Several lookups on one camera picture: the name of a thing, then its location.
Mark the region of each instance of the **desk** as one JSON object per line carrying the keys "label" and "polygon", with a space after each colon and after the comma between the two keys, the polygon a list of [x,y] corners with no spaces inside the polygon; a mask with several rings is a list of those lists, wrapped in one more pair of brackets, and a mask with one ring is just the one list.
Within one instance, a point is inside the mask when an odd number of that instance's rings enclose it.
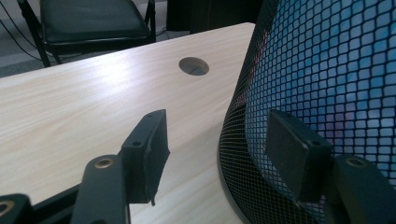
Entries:
{"label": "desk", "polygon": [[[254,25],[244,23],[0,79],[0,192],[33,204],[80,182],[93,158],[117,154],[141,118],[166,109],[171,155],[157,205],[134,223],[239,223],[222,191],[219,134]],[[183,73],[197,57],[208,74]]]}

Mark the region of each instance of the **screw hole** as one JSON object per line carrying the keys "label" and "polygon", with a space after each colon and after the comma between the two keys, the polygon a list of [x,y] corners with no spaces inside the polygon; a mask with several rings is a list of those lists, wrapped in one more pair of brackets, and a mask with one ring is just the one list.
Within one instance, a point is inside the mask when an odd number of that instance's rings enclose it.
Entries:
{"label": "screw hole", "polygon": [[95,163],[95,167],[98,169],[104,169],[104,168],[111,166],[113,163],[114,163],[114,161],[112,159],[105,158],[105,159],[97,161]]}

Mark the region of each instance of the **chair seat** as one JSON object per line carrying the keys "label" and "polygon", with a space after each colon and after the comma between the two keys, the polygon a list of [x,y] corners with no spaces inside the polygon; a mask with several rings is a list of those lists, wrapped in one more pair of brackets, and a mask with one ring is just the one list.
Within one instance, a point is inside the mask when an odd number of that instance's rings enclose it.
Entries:
{"label": "chair seat", "polygon": [[41,12],[46,44],[150,35],[131,0],[42,0]]}

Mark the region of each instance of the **wooden desk surface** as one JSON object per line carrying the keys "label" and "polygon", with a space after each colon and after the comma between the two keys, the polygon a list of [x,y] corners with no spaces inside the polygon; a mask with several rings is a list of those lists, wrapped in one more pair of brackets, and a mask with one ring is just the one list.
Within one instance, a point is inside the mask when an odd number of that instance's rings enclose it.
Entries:
{"label": "wooden desk surface", "polygon": [[[32,203],[68,189],[93,158],[117,154],[147,113],[167,110],[171,155],[157,205],[134,223],[239,223],[222,191],[217,147],[254,25],[245,23],[0,79],[0,194]],[[194,77],[178,62],[197,57]]]}

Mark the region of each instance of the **black mesh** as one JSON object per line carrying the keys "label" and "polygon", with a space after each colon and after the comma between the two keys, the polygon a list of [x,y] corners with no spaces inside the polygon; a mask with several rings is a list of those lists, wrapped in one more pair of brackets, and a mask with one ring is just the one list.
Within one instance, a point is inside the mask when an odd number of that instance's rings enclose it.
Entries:
{"label": "black mesh", "polygon": [[396,8],[386,1],[264,1],[224,120],[219,161],[252,223],[323,223],[265,154],[269,109],[377,165],[396,188]]}

